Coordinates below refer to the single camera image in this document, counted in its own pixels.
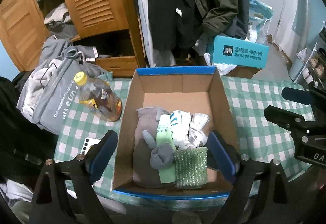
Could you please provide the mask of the green glitter cloth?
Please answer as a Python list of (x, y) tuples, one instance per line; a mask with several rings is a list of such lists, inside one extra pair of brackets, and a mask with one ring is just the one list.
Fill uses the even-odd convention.
[(174, 153), (178, 189), (199, 189), (207, 183), (206, 147), (178, 150)]

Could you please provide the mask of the light green sock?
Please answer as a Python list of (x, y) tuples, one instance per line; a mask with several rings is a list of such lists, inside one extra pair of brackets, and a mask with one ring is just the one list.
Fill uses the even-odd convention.
[[(162, 144), (169, 144), (172, 148), (172, 152), (176, 151), (176, 146), (172, 140), (169, 114), (162, 114), (160, 116), (156, 132), (156, 144), (158, 147)], [(174, 154), (172, 154), (171, 159), (172, 162), (170, 164), (164, 165), (162, 169), (159, 169), (161, 184), (170, 184), (176, 181)]]

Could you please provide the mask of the white grey patterned sock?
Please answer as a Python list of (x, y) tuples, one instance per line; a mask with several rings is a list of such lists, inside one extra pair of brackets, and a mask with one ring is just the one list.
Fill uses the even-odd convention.
[(208, 137), (203, 128), (209, 121), (209, 116), (203, 113), (194, 113), (189, 123), (188, 141), (194, 147), (202, 147), (207, 143)]

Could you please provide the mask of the green white checkered tablecloth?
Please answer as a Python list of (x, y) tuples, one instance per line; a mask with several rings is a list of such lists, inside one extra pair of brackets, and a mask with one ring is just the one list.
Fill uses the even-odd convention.
[[(273, 158), (280, 160), (290, 181), (304, 174), (310, 164), (294, 158), (294, 142), (290, 133), (268, 122), (264, 117), (264, 109), (268, 105), (273, 105), (302, 115), (307, 121), (314, 120), (310, 106), (285, 100), (281, 96), (284, 87), (302, 89), (302, 86), (289, 81), (268, 82), (226, 76), (221, 80), (236, 124), (241, 153), (256, 161), (269, 162)], [(85, 138), (100, 139), (108, 130), (119, 132), (120, 121), (104, 121), (75, 99), (69, 106), (69, 112), (59, 134), (54, 160), (57, 162), (72, 160), (81, 152)], [(115, 193), (112, 191), (113, 173), (114, 159), (111, 159), (100, 181), (94, 185), (94, 190), (100, 198), (134, 206), (174, 211), (207, 209), (221, 206), (226, 201), (225, 198), (156, 200)]]

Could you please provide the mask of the shoe rack with shoes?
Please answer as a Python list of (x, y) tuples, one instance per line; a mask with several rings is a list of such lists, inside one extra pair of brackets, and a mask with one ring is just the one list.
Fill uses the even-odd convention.
[(304, 89), (312, 86), (325, 89), (325, 41), (319, 37), (314, 48), (296, 54), (289, 71), (290, 79)]

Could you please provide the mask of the white smartphone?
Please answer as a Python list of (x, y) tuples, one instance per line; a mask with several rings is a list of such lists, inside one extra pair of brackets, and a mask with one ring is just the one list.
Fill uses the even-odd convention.
[(89, 137), (85, 138), (82, 148), (81, 148), (81, 154), (86, 155), (87, 152), (90, 150), (90, 148), (93, 145), (98, 144), (100, 141), (101, 140), (96, 139), (96, 138), (89, 138)]

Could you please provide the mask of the brown cardboard box under shoebox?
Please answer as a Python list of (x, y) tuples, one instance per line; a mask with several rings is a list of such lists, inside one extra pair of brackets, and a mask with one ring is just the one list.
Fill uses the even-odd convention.
[(237, 66), (235, 69), (226, 74), (226, 76), (252, 79), (253, 76), (259, 71), (261, 71), (260, 68)]

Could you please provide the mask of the grey fleece glove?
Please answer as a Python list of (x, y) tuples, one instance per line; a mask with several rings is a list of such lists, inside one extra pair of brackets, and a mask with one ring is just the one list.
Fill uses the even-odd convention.
[(143, 138), (143, 131), (156, 140), (156, 132), (161, 114), (169, 112), (160, 107), (145, 107), (136, 110), (138, 123), (134, 132), (133, 181), (142, 188), (163, 188), (174, 185), (161, 183), (159, 171), (150, 165), (151, 149)]

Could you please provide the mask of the white blue rolled sock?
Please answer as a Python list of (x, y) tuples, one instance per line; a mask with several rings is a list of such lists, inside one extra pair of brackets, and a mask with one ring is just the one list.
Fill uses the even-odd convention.
[(175, 110), (170, 114), (170, 129), (172, 140), (178, 149), (183, 149), (189, 143), (189, 123), (191, 114), (186, 111)]

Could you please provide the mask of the small grey rolled sock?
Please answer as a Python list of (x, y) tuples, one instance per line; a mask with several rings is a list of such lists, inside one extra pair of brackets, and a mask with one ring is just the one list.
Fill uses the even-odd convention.
[(155, 147), (150, 154), (150, 165), (153, 169), (163, 170), (174, 162), (176, 150), (167, 142)]

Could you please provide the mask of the white plastic bag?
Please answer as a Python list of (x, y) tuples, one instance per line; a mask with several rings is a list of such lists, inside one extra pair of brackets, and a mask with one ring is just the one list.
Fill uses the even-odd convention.
[(226, 76), (227, 74), (231, 73), (231, 71), (234, 70), (237, 67), (237, 65), (232, 65), (232, 64), (224, 64), (224, 63), (216, 64), (216, 63), (213, 63), (213, 62), (211, 62), (210, 57), (211, 57), (210, 53), (204, 53), (204, 60), (205, 60), (206, 64), (208, 66), (216, 67), (221, 76)]

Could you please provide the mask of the open cardboard box blue rim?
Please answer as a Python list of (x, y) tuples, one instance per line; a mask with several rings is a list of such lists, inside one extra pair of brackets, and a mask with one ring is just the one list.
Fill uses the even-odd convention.
[(238, 164), (223, 146), (238, 146), (215, 67), (139, 68), (121, 119), (113, 190), (179, 200), (227, 196)]

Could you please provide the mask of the teal shoe box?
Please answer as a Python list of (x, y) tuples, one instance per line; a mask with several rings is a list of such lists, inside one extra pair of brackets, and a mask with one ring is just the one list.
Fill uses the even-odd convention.
[(231, 64), (262, 69), (266, 66), (269, 47), (227, 36), (216, 36), (207, 51), (214, 64)]

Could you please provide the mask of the blue translucent plastic bag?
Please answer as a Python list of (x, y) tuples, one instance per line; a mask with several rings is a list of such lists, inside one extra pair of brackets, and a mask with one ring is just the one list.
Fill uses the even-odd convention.
[(249, 25), (247, 39), (252, 43), (265, 45), (273, 9), (258, 0), (249, 0)]

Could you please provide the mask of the oil bottle yellow cap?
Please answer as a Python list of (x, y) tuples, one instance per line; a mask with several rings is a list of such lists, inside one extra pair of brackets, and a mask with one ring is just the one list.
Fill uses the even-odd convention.
[(78, 86), (80, 104), (88, 107), (102, 119), (114, 122), (122, 114), (122, 101), (102, 79), (90, 78), (83, 71), (76, 73), (74, 82)]

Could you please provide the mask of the grey tote bag with text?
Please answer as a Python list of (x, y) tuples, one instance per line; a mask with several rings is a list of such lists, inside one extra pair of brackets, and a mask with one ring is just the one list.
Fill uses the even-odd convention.
[(58, 135), (74, 101), (78, 86), (74, 76), (81, 65), (73, 59), (53, 59), (28, 77), (17, 108), (31, 123)]

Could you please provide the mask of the black hanging coat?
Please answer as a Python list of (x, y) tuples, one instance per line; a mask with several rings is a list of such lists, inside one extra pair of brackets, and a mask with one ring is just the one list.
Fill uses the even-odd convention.
[(195, 0), (148, 0), (148, 18), (155, 50), (190, 49), (199, 38)]

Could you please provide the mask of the grey hoodie pile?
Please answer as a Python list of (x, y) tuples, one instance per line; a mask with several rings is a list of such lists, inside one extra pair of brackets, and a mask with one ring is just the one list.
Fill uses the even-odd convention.
[(90, 77), (107, 74), (108, 71), (95, 64), (99, 53), (94, 46), (74, 45), (69, 39), (48, 38), (41, 49), (37, 67), (50, 65), (52, 60), (74, 60)]

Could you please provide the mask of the wooden louvered wardrobe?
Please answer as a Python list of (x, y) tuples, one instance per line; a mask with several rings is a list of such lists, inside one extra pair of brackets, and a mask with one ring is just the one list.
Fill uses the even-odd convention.
[[(133, 0), (64, 0), (77, 34), (74, 43), (102, 45), (96, 64), (116, 77), (145, 67), (145, 55)], [(1, 0), (1, 42), (19, 71), (32, 70), (50, 35), (36, 0)]]

